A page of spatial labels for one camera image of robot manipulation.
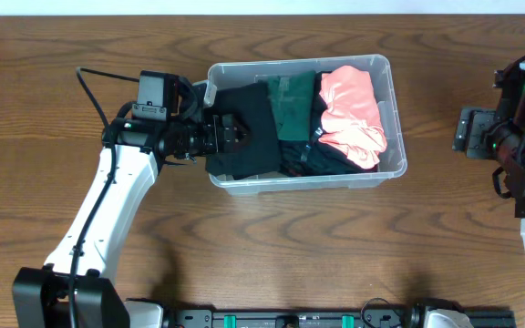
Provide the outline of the black cloth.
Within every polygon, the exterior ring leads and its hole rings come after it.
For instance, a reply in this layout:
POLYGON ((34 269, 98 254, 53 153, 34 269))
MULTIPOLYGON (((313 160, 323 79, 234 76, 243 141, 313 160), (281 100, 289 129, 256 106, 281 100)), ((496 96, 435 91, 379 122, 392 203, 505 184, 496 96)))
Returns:
POLYGON ((238 150, 208 156, 205 164, 208 173, 241 179, 280 168, 279 140, 264 82, 218 91, 209 111, 218 115, 233 114, 248 130, 248 141, 238 150))

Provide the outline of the dark navy garment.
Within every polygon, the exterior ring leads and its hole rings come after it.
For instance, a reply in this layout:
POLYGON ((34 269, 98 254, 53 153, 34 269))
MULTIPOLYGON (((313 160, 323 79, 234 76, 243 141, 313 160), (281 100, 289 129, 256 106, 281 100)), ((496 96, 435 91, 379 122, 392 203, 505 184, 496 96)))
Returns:
POLYGON ((341 151, 321 143, 321 116, 327 106, 319 92, 322 72, 314 76, 314 96, 310 114, 310 138, 307 141, 281 141, 282 161, 279 172, 288 177, 375 173, 378 166, 362 169, 341 151))

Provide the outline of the dark green cloth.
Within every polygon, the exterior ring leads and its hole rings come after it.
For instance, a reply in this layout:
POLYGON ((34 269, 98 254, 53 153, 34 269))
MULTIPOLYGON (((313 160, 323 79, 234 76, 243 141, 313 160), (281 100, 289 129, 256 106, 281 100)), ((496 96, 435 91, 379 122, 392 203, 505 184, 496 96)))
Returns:
POLYGON ((293 76, 274 76, 267 79, 279 140, 305 141, 309 138, 314 77, 315 72, 311 70, 293 76))

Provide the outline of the salmon pink cloth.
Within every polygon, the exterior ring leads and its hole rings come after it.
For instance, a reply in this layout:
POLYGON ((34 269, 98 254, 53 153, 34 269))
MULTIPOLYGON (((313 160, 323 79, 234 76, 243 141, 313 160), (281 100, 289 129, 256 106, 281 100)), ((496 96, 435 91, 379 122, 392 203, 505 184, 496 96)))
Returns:
POLYGON ((372 169, 387 140, 370 74, 351 66, 323 73, 319 96, 326 104, 319 141, 361 169, 372 169))

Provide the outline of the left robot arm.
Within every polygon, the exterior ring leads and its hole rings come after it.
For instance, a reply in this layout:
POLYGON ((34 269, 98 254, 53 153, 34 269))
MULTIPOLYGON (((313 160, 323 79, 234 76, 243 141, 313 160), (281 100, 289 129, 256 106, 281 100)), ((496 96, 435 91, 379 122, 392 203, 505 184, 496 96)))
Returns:
POLYGON ((116 117, 102 135, 95 178, 68 232, 40 269, 23 267, 13 282, 21 327, 172 327, 165 306, 121 300, 118 259, 141 201, 166 158, 231 153, 252 137, 232 114, 201 123, 116 117))

